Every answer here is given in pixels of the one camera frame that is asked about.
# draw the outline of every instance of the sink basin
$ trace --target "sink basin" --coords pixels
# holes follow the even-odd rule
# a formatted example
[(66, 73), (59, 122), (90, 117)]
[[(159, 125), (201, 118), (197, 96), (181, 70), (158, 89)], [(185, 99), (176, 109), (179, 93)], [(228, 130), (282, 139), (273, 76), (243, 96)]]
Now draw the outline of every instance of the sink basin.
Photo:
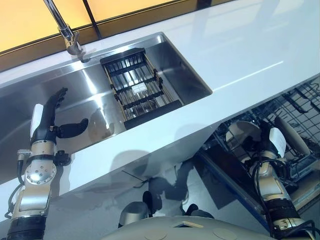
[(74, 153), (126, 131), (124, 115), (100, 60), (133, 48), (144, 48), (171, 96), (187, 105), (212, 93), (163, 33), (146, 36), (75, 61), (18, 79), (0, 88), (0, 184), (16, 177), (18, 149), (29, 148), (34, 105), (44, 104), (62, 87), (65, 100), (56, 111), (56, 125), (89, 119), (87, 130), (74, 138), (59, 139), (57, 149)]

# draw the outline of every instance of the robotic arm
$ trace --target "robotic arm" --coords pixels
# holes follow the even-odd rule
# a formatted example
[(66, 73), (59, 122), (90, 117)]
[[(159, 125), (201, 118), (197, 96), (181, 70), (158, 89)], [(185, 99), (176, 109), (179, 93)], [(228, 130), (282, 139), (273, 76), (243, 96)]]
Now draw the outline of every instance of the robotic arm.
[(286, 160), (283, 158), (285, 137), (278, 128), (270, 127), (266, 122), (262, 122), (260, 127), (261, 142), (257, 143), (257, 157), (253, 159), (250, 173), (265, 211), (271, 236), (276, 239), (299, 237), (300, 240), (314, 240), (314, 233), (311, 234), (314, 225), (308, 227), (313, 222), (300, 218), (278, 177), (280, 169), (288, 176)]
[(62, 88), (45, 105), (36, 104), (34, 107), (30, 128), (31, 150), (18, 151), (19, 169), (22, 169), (25, 156), (28, 157), (29, 166), (25, 170), (24, 181), (18, 174), (25, 188), (17, 197), (7, 240), (43, 239), (51, 197), (50, 185), (56, 175), (56, 165), (66, 166), (71, 162), (64, 151), (56, 153), (56, 137), (75, 137), (88, 126), (86, 118), (80, 123), (55, 126), (56, 108), (64, 100), (67, 90)]

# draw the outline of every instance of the chrome faucet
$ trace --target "chrome faucet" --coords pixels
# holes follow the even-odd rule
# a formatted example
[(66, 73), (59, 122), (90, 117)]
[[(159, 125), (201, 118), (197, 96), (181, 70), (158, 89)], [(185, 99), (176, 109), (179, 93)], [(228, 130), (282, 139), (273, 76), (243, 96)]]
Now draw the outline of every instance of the chrome faucet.
[(60, 15), (53, 0), (44, 0), (45, 5), (49, 9), (56, 23), (58, 24), (58, 30), (64, 38), (66, 50), (71, 55), (80, 56), (82, 53), (82, 47), (78, 42), (79, 32), (73, 33), (70, 26), (65, 23), (64, 19)]

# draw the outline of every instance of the white countertop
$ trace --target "white countertop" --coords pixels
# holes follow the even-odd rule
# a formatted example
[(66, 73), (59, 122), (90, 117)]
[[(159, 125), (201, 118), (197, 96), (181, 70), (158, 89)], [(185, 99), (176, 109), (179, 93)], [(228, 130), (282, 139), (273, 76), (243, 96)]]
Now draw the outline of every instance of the white countertop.
[[(76, 152), (68, 175), (64, 173), (70, 184), (60, 184), (60, 194), (320, 72), (319, 0), (232, 1), (89, 43), (85, 49), (99, 51), (157, 32), (164, 32), (213, 94)], [(0, 87), (70, 58), (64, 51), (4, 71)], [(0, 213), (17, 183), (14, 179), (0, 185)]]

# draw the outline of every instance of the metal rack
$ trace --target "metal rack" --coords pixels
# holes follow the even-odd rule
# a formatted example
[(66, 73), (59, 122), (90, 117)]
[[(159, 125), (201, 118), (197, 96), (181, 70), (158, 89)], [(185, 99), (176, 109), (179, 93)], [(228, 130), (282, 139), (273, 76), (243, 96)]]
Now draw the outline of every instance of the metal rack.
[(276, 116), (288, 122), (312, 152), (311, 155), (306, 156), (287, 144), (285, 158), (289, 165), (291, 179), (297, 182), (310, 173), (311, 165), (320, 159), (320, 77), (223, 122), (213, 133), (214, 139), (206, 143), (206, 147), (220, 144), (226, 152), (235, 155), (238, 159), (249, 159), (252, 154), (245, 151), (239, 142), (232, 144), (235, 146), (232, 149), (227, 144), (226, 133), (229, 131), (229, 126), (237, 121), (252, 123), (267, 121), (274, 125)]
[(144, 48), (133, 48), (101, 60), (125, 121), (173, 102)]

